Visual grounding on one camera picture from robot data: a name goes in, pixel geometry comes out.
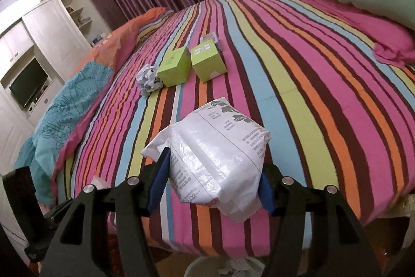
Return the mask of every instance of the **white plastic package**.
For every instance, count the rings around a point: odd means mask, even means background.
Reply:
[[[171,149],[170,183],[181,202],[218,208],[235,222],[261,203],[258,185],[271,133],[222,97],[162,130],[141,152]]]
[[[158,66],[151,66],[145,64],[136,75],[138,86],[141,90],[141,95],[147,96],[151,92],[163,87],[163,83],[157,75]]]

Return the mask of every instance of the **small box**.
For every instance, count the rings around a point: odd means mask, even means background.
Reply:
[[[201,37],[200,38],[200,43],[204,43],[205,41],[208,41],[210,39],[213,40],[213,42],[214,42],[214,44],[215,44],[215,46],[217,48],[217,51],[219,53],[222,52],[222,48],[220,47],[219,39],[217,38],[216,32],[210,32],[207,35]]]
[[[213,40],[207,40],[192,48],[191,57],[192,67],[203,83],[227,72]]]
[[[157,74],[164,86],[176,86],[187,81],[192,62],[186,46],[166,52]]]

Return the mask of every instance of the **cabinet door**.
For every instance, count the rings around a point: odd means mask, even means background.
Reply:
[[[33,126],[10,104],[12,98],[0,87],[0,174],[13,169],[20,147],[34,131]]]
[[[4,39],[9,46],[15,60],[33,46],[32,39],[26,32],[22,22],[17,23],[5,35]]]
[[[62,84],[59,80],[55,79],[50,86],[45,90],[42,96],[39,98],[36,106],[34,107],[32,113],[29,116],[29,122],[36,126],[40,118],[45,114],[46,110],[49,108],[53,99],[56,97],[58,92],[61,90]]]
[[[55,69],[67,81],[91,50],[60,0],[50,0],[27,15],[23,22],[34,42]]]
[[[4,37],[0,38],[0,78],[7,73],[15,62]]]

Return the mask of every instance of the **pink sheet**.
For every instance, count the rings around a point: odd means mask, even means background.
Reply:
[[[399,68],[415,63],[414,33],[403,25],[337,0],[301,1],[346,21],[371,37],[376,42],[373,52],[377,61]]]

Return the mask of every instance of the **striped bedspread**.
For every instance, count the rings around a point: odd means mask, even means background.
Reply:
[[[228,73],[141,97],[135,76],[165,52],[216,32]],[[119,71],[61,175],[76,196],[94,175],[118,185],[150,163],[140,151],[170,123],[226,97],[271,131],[266,161],[303,185],[340,187],[366,224],[415,184],[415,71],[377,62],[367,36],[298,0],[206,0],[171,16]],[[180,204],[170,186],[144,219],[151,245],[206,255],[268,255],[278,219],[233,223]],[[307,217],[304,245],[311,239]]]

